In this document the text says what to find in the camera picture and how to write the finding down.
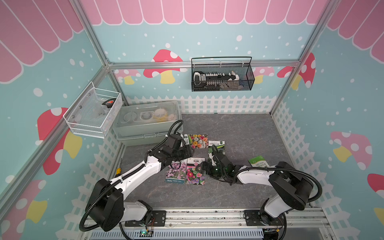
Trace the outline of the purple flower seed packet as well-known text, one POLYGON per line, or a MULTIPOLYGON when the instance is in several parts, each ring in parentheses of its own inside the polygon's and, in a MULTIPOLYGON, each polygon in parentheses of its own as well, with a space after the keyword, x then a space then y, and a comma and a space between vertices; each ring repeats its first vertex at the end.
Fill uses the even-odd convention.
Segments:
POLYGON ((166 183, 184 184, 186 182, 187 160, 172 162, 166 172, 166 183))

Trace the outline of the green pink flower seed packet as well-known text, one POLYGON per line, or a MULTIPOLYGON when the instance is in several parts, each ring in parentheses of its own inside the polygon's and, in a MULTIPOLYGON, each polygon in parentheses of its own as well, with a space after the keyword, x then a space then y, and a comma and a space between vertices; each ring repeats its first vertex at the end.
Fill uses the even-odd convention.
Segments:
POLYGON ((258 168, 267 168, 270 166, 263 156, 254 157, 249 160, 249 163, 251 164, 252 167, 258 167, 258 168))

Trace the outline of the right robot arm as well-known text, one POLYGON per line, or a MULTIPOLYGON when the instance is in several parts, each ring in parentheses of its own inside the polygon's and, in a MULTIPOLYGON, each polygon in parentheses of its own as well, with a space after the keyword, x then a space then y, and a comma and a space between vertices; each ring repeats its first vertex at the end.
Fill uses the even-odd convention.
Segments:
POLYGON ((272 187, 276 195, 267 199, 256 213, 256 219, 265 226, 283 220, 284 214, 291 210, 304 210, 308 203, 323 194, 322 185, 315 177, 296 170, 286 162, 279 162, 274 167, 235 166, 225 154, 213 150, 212 159, 199 164, 198 170, 230 185, 258 184, 272 187))

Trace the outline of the black red object in basket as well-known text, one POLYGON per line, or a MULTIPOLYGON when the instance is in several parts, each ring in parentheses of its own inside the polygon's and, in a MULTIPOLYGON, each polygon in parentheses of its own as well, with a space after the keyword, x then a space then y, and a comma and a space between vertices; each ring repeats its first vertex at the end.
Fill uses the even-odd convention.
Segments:
POLYGON ((108 99, 105 102, 103 102, 102 105, 105 106, 107 109, 110 109, 114 105, 116 100, 117 100, 116 98, 108 99))

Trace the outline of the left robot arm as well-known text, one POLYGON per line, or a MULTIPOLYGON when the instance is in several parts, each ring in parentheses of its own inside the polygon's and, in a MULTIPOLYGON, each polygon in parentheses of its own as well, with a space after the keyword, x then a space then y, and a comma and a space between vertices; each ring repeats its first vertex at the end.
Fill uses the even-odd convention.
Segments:
POLYGON ((100 179, 93 188, 80 220, 82 232, 102 228, 108 232, 127 221, 148 222, 152 208, 144 201, 126 202, 129 194, 153 175, 191 158, 194 149, 182 135, 168 134, 157 146, 146 152, 145 159, 131 170, 111 180, 100 179))

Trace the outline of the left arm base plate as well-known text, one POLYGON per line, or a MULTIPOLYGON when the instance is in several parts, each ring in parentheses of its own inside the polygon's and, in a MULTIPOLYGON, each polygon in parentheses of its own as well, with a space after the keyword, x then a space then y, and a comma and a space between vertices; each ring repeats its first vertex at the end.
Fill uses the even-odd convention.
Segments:
POLYGON ((125 227, 164 227, 166 211, 150 211, 140 221, 126 221, 125 227))

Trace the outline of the yellow handled screwdriver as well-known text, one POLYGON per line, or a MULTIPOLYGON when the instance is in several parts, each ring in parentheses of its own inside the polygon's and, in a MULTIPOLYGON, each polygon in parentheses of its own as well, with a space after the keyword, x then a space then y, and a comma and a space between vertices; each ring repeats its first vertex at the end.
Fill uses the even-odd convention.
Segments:
POLYGON ((121 162, 122 162, 122 159, 118 161, 115 177, 118 177, 122 174, 121 162))

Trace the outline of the black white tool in basket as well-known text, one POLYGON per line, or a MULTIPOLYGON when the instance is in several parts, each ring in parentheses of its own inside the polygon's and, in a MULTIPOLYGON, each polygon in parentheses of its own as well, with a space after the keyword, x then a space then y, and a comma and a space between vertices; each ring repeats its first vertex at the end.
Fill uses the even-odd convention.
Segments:
POLYGON ((239 75, 235 74, 232 71, 229 74, 225 73, 203 73, 203 72, 194 72, 193 76, 193 86, 198 88, 217 88, 217 87, 230 87, 230 84, 234 81, 239 81, 239 75))

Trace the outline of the pink mixed flower seed packet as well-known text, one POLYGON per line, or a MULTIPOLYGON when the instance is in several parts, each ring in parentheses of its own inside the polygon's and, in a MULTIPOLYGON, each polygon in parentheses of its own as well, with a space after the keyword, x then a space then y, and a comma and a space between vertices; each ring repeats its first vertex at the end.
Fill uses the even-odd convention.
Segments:
POLYGON ((205 158, 187 159, 186 184, 187 185, 205 185, 205 174, 202 169, 202 163, 205 158))

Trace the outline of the aluminium front rail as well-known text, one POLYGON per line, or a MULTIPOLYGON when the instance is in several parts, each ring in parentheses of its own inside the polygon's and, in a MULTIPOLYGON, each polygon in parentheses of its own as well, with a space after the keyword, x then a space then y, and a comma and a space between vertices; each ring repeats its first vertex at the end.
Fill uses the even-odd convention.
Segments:
POLYGON ((261 238, 265 232, 303 230, 326 235, 331 228, 320 208, 290 211, 284 217, 283 227, 247 226, 242 208, 223 209, 163 209, 166 211, 164 227, 125 227, 126 235, 133 239, 189 239, 189 238, 261 238), (140 238, 140 230, 154 231, 151 238, 140 238))

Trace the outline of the translucent green storage box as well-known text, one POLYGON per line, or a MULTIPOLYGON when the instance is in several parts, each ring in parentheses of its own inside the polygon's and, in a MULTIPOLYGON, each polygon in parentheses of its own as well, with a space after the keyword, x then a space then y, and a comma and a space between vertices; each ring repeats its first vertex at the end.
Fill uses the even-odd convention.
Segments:
POLYGON ((181 118, 177 101, 125 106, 120 109, 113 130, 126 147, 158 144, 181 118))

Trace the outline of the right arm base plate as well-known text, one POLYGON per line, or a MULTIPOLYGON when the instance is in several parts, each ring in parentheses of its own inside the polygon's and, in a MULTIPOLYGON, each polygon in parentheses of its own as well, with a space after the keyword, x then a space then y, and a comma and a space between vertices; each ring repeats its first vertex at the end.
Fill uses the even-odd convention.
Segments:
POLYGON ((283 215, 273 218, 264 211, 260 210, 244 210, 243 218, 247 226, 276 226, 283 227, 285 220, 283 215))

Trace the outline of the small green circuit board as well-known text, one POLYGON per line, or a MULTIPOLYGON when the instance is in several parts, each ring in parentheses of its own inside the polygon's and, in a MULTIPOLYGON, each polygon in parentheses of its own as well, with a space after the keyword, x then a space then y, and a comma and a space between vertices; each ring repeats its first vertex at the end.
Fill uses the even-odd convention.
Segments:
POLYGON ((154 231, 150 230, 140 230, 139 237, 140 238, 151 238, 154 235, 154 231))

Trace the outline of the multicolour ranunculus seed packet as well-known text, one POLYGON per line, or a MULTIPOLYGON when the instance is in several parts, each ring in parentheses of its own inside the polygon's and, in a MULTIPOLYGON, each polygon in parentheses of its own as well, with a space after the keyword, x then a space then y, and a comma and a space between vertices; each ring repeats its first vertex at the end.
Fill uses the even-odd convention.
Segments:
POLYGON ((193 149, 206 149, 209 147, 208 135, 184 134, 184 140, 186 144, 191 145, 193 149))

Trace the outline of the green gourd seed packet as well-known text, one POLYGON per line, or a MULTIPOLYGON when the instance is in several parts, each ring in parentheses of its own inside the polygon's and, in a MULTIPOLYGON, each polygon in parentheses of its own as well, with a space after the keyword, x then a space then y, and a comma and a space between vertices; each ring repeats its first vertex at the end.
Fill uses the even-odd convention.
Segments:
POLYGON ((209 156, 213 155, 213 148, 212 148, 213 145, 217 147, 219 152, 221 152, 222 154, 225 154, 225 141, 209 141, 208 144, 209 144, 209 148, 208 148, 209 156))

